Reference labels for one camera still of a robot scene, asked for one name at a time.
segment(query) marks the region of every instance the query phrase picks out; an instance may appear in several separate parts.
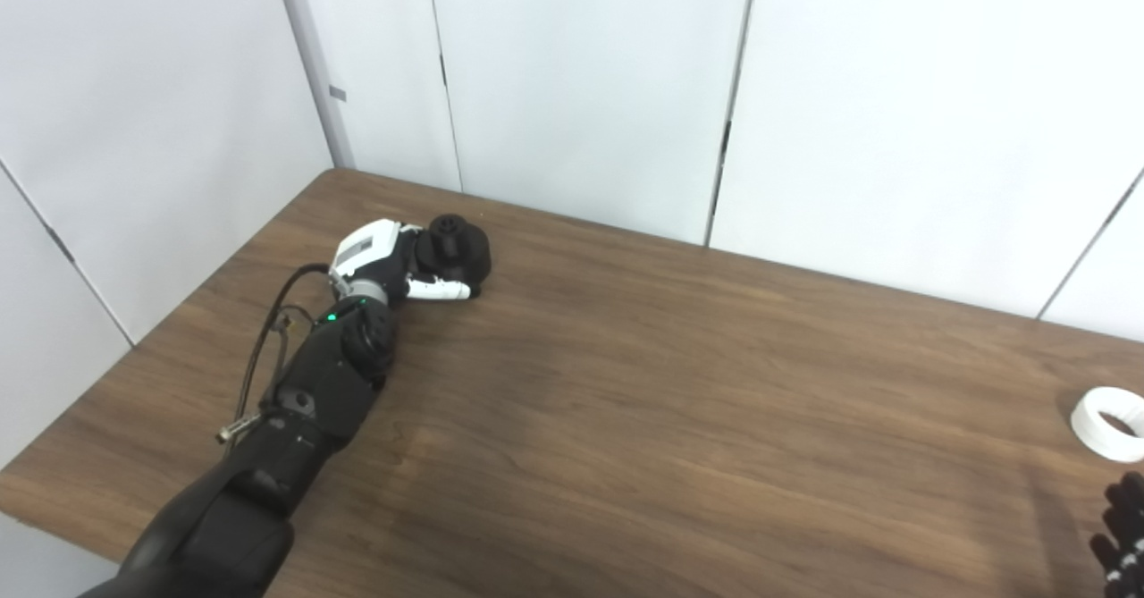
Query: white wall panel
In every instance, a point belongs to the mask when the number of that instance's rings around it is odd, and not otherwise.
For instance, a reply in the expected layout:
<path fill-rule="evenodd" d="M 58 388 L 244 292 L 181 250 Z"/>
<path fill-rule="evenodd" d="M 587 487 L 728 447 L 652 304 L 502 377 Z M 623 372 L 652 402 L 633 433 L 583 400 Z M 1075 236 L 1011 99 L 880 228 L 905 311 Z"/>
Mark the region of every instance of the white wall panel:
<path fill-rule="evenodd" d="M 3 174 L 0 318 L 3 468 L 127 352 L 114 321 Z"/>
<path fill-rule="evenodd" d="M 1144 166 L 1144 0 L 755 0 L 712 245 L 1033 316 Z"/>
<path fill-rule="evenodd" d="M 110 560 L 0 513 L 0 596 L 76 598 L 116 571 Z"/>
<path fill-rule="evenodd" d="M 329 166 L 283 0 L 0 0 L 0 150 L 132 337 Z"/>
<path fill-rule="evenodd" d="M 460 190 L 432 0 L 294 0 L 351 167 Z M 345 90 L 345 101 L 328 85 Z"/>
<path fill-rule="evenodd" d="M 745 0 L 436 0 L 464 191 L 701 242 Z"/>
<path fill-rule="evenodd" d="M 1044 312 L 1055 321 L 1144 342 L 1144 192 L 1104 229 Z"/>

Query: metal connector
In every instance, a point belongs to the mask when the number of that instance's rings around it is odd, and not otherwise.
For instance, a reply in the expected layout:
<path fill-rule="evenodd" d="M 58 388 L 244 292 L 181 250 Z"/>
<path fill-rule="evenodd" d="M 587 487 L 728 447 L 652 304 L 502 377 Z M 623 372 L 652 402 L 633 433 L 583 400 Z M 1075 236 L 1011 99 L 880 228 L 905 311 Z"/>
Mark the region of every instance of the metal connector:
<path fill-rule="evenodd" d="M 233 440 L 237 436 L 240 436 L 251 430 L 251 428 L 254 428 L 254 425 L 261 422 L 261 420 L 262 412 L 255 412 L 254 415 L 246 415 L 246 417 L 237 420 L 233 424 L 219 428 L 217 433 L 215 433 L 215 440 L 219 444 L 229 442 L 229 440 Z"/>

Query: white tape roll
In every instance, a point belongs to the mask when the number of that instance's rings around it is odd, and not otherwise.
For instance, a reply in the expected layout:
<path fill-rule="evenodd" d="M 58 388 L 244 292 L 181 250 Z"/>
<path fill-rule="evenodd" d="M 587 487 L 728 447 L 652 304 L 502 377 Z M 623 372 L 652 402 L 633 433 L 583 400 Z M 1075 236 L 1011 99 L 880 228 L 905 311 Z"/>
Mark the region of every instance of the white tape roll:
<path fill-rule="evenodd" d="M 1144 460 L 1144 439 L 1123 433 L 1101 417 L 1101 412 L 1120 420 L 1137 436 L 1144 436 L 1144 398 L 1127 390 L 1093 389 L 1080 399 L 1072 415 L 1074 433 L 1096 454 L 1114 462 Z"/>

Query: wooden table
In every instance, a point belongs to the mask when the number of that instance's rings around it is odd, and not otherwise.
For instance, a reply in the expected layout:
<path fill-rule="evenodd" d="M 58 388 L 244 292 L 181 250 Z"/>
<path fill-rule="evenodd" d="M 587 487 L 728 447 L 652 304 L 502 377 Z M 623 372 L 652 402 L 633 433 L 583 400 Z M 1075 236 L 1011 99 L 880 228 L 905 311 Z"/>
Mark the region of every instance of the wooden table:
<path fill-rule="evenodd" d="M 18 456 L 0 509 L 121 558 L 221 455 L 294 265 L 446 210 L 488 231 L 484 296 L 402 310 L 271 596 L 1099 595 L 1086 540 L 1126 469 L 1065 416 L 1139 389 L 1144 345 L 350 170 Z"/>

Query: robotic arm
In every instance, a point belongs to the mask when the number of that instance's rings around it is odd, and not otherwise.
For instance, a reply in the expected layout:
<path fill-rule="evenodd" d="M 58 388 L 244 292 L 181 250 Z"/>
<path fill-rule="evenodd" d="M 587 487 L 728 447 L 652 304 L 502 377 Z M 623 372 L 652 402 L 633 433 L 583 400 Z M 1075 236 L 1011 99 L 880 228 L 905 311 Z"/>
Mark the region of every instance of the robotic arm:
<path fill-rule="evenodd" d="M 384 388 L 392 305 L 478 296 L 490 271 L 487 237 L 458 215 L 428 229 L 379 220 L 347 236 L 328 271 L 337 301 L 257 413 L 220 432 L 232 451 L 156 513 L 114 579 L 80 598 L 261 597 L 293 545 L 291 516 Z"/>

